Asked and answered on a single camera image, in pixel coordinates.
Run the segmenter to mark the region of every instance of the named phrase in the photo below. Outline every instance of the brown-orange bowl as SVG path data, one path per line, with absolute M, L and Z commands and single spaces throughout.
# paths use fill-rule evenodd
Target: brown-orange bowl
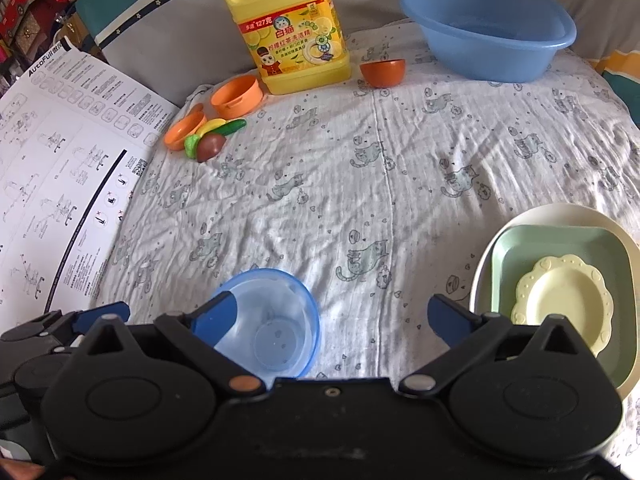
M 360 65 L 364 80 L 375 88 L 389 88 L 396 86 L 404 79 L 404 59 L 389 59 L 374 61 Z

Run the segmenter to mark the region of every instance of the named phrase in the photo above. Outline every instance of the bottle label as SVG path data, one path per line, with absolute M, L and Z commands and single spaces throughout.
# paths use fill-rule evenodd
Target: bottle label
M 331 0 L 312 0 L 238 27 L 263 77 L 331 63 L 347 52 Z

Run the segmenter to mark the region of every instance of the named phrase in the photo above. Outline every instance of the blue transparent bowl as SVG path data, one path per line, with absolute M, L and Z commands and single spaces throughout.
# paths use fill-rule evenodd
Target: blue transparent bowl
M 305 375 L 318 353 L 318 306 L 297 278 L 277 269 L 254 269 L 216 290 L 228 290 L 238 306 L 235 322 L 214 348 L 260 377 Z
M 553 0 L 401 0 L 436 58 L 470 79 L 525 83 L 576 37 Z

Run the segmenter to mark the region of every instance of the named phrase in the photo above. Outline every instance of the brown toy vegetable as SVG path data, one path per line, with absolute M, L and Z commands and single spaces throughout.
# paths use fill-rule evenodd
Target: brown toy vegetable
M 215 157 L 222 151 L 225 145 L 226 137 L 220 134 L 208 133 L 204 134 L 196 147 L 196 160 L 205 162 Z

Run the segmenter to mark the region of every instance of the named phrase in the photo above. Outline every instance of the qr code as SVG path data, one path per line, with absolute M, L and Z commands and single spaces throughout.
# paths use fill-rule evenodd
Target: qr code
M 142 176 L 142 174 L 144 173 L 146 168 L 146 160 L 144 160 L 143 158 L 141 158 L 137 163 L 136 163 L 136 167 L 133 168 L 133 174 L 137 175 L 137 176 Z

